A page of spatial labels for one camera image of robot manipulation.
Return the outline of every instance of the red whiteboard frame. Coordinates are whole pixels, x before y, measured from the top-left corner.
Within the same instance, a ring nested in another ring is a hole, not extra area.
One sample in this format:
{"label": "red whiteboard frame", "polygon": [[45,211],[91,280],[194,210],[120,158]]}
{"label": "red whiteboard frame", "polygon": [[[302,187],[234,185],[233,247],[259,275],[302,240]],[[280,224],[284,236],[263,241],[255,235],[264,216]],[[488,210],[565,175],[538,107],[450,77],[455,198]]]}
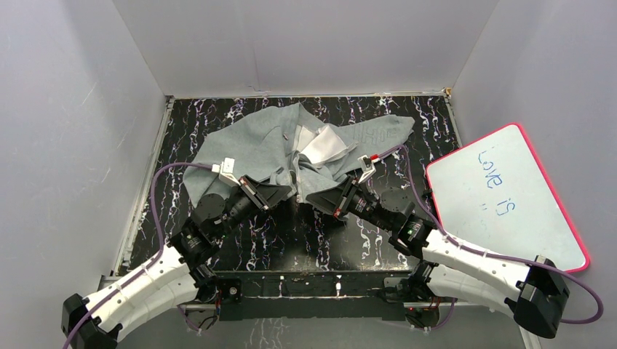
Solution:
{"label": "red whiteboard frame", "polygon": [[[536,150],[533,148],[533,146],[531,145],[531,141],[529,140],[529,137],[527,136],[527,132],[525,132],[525,129],[523,129],[521,124],[518,124],[516,122],[512,122],[510,124],[507,124],[491,133],[489,133],[488,135],[485,135],[484,137],[481,137],[471,143],[469,143],[468,145],[465,145],[462,148],[459,148],[455,151],[453,151],[452,153],[449,153],[433,162],[431,162],[429,165],[426,166],[426,179],[429,181],[429,187],[432,188],[432,184],[431,184],[431,178],[429,177],[428,173],[429,173],[429,167],[432,164],[437,163],[438,161],[441,161],[443,159],[446,159],[448,156],[451,156],[455,153],[457,153],[458,151],[463,150],[464,148],[466,148],[467,146],[474,144],[475,142],[488,137],[490,135],[492,135],[493,133],[496,133],[508,126],[516,126],[519,131],[521,132],[521,135],[523,137],[523,139],[525,139],[525,143],[527,143],[527,147],[529,147],[529,150],[531,151],[531,155],[533,156],[533,159],[536,161],[536,164],[538,165],[538,168],[540,169],[540,172],[542,173],[542,176],[544,177],[544,180],[546,181],[546,184],[549,186],[549,189],[551,191],[551,193],[553,194],[553,197],[555,198],[555,201],[557,202],[557,206],[559,206],[561,213],[563,214],[563,217],[565,218],[566,223],[568,224],[568,227],[570,227],[570,230],[572,231],[572,234],[574,235],[574,239],[576,240],[576,243],[578,244],[578,246],[581,248],[581,251],[583,252],[583,256],[585,256],[585,263],[579,267],[579,268],[574,268],[574,269],[570,269],[567,270],[567,272],[569,273],[575,273],[577,271],[583,271],[585,269],[587,269],[587,267],[589,267],[589,263],[591,262],[591,257],[589,256],[589,253],[587,252],[587,248],[585,247],[585,245],[583,244],[583,239],[581,238],[581,236],[578,234],[578,231],[576,230],[575,226],[574,226],[574,222],[572,221],[572,218],[570,218],[570,215],[568,214],[568,211],[566,211],[565,206],[563,205],[563,202],[561,201],[559,195],[557,195],[557,191],[555,190],[555,187],[553,186],[553,183],[551,182],[551,180],[549,179],[549,175],[548,173],[546,173],[546,170],[544,169],[544,166],[542,166],[542,163],[540,161],[540,158],[538,157],[538,154],[536,153]],[[437,211],[437,218],[439,218],[439,221],[441,221],[441,217],[439,216],[439,205],[437,204],[437,200],[435,200],[433,198],[433,201],[435,203],[435,209]]]}

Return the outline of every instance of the whiteboard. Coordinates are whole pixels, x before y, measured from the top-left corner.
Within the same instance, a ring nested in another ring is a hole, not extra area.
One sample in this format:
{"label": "whiteboard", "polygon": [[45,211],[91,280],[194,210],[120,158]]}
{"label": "whiteboard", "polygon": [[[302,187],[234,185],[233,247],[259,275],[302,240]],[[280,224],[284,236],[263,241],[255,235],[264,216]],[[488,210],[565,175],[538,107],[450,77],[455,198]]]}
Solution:
{"label": "whiteboard", "polygon": [[525,132],[509,124],[431,163],[437,213],[455,236],[497,253],[583,270],[589,256]]}

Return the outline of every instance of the gray cloth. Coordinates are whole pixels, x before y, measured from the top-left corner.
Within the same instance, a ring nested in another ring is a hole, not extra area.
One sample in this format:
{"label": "gray cloth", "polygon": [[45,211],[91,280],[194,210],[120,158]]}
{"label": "gray cloth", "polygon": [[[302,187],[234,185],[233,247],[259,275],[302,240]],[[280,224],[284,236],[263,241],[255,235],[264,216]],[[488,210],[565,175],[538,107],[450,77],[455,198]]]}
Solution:
{"label": "gray cloth", "polygon": [[[346,173],[360,168],[360,156],[383,153],[402,144],[411,134],[413,122],[410,117],[387,115],[343,127],[329,125],[345,143],[348,153],[319,167],[294,149],[296,133],[301,127],[317,133],[326,124],[300,103],[268,107],[209,134],[193,162],[220,164],[224,158],[233,158],[236,178],[248,175],[255,180],[269,179],[271,184],[292,186],[290,196],[298,194],[299,202],[304,202],[308,194],[335,187]],[[230,188],[216,180],[217,176],[203,169],[187,168],[183,182],[193,205],[205,193],[228,197]]]}

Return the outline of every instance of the black marble tabletop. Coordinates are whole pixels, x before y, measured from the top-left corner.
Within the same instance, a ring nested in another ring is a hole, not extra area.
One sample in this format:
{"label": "black marble tabletop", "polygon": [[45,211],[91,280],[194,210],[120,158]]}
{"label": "black marble tabletop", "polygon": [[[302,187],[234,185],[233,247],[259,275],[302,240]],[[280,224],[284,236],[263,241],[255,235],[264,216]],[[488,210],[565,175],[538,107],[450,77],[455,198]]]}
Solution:
{"label": "black marble tabletop", "polygon": [[[458,148],[447,102],[441,95],[176,100],[157,168],[172,162],[192,161],[208,133],[229,126],[243,116],[269,106],[293,103],[302,103],[320,120],[338,126],[387,114],[413,117],[416,123],[405,145],[410,154],[414,185],[420,192],[428,187],[423,176],[426,165]],[[388,157],[377,165],[377,173],[368,183],[370,188],[377,193],[390,186],[410,190],[406,166],[402,153]],[[184,168],[171,168],[157,183],[156,202],[167,236],[181,227],[191,211],[182,185],[183,173]],[[148,202],[142,210],[130,260],[122,263],[119,275],[137,267],[158,249]],[[426,203],[432,208],[429,198]],[[388,232],[353,215],[347,221],[337,221],[291,199],[277,206],[270,215],[258,215],[228,235],[221,251],[209,264],[221,271],[408,270],[413,261],[394,250],[387,242],[388,237]]]}

